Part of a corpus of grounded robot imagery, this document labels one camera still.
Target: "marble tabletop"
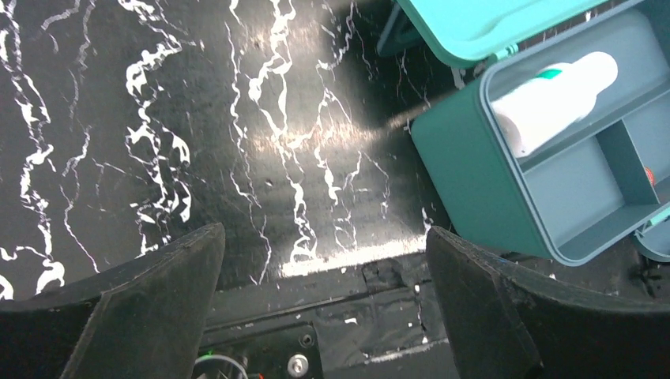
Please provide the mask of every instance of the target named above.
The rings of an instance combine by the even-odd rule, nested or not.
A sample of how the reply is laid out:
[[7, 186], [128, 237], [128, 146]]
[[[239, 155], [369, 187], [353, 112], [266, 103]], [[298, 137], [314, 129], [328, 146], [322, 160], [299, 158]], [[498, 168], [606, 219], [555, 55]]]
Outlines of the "marble tabletop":
[[212, 222], [219, 288], [421, 251], [450, 222], [410, 120], [483, 66], [380, 58], [392, 6], [0, 0], [0, 299]]

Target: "plastic bottle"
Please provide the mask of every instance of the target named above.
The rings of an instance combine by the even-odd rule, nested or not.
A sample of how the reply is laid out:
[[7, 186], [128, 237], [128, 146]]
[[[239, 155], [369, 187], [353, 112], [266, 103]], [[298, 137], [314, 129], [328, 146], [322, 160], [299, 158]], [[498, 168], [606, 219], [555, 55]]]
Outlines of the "plastic bottle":
[[611, 55], [596, 51], [575, 63], [560, 62], [491, 103], [515, 157], [528, 156], [586, 117], [599, 93], [619, 74]]

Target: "red object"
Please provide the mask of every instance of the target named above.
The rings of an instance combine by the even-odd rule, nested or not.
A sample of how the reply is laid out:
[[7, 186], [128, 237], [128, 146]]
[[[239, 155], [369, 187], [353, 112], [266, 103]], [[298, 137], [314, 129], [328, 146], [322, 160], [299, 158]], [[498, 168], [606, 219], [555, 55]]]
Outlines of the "red object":
[[647, 173], [647, 178], [652, 186], [656, 185], [656, 178], [653, 177], [653, 172], [648, 167], [645, 167], [645, 172]]

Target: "black metal plate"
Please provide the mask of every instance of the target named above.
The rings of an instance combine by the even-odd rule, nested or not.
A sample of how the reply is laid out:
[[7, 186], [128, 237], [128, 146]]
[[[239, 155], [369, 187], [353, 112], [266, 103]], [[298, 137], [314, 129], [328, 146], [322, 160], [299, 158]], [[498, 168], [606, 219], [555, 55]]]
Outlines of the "black metal plate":
[[[323, 378], [317, 336], [311, 325], [298, 325], [201, 347], [199, 356], [207, 354], [227, 355], [237, 360], [247, 368], [250, 379], [292, 379], [287, 371], [288, 360], [301, 354], [309, 362], [309, 370], [301, 379]], [[237, 379], [238, 375], [239, 371], [229, 363], [209, 361], [196, 365], [191, 377]]]

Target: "toolbox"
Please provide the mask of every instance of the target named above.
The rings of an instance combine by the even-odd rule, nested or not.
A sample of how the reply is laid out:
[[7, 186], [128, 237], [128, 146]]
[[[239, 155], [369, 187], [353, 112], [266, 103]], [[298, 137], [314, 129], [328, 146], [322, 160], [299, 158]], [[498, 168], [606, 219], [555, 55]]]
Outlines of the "toolbox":
[[[579, 266], [632, 235], [641, 253], [670, 261], [670, 2], [629, 0], [518, 53], [517, 43], [601, 2], [397, 0], [445, 64], [489, 61], [412, 125], [463, 238]], [[514, 158], [491, 101], [543, 67], [594, 51], [616, 60], [614, 84], [588, 116]]]

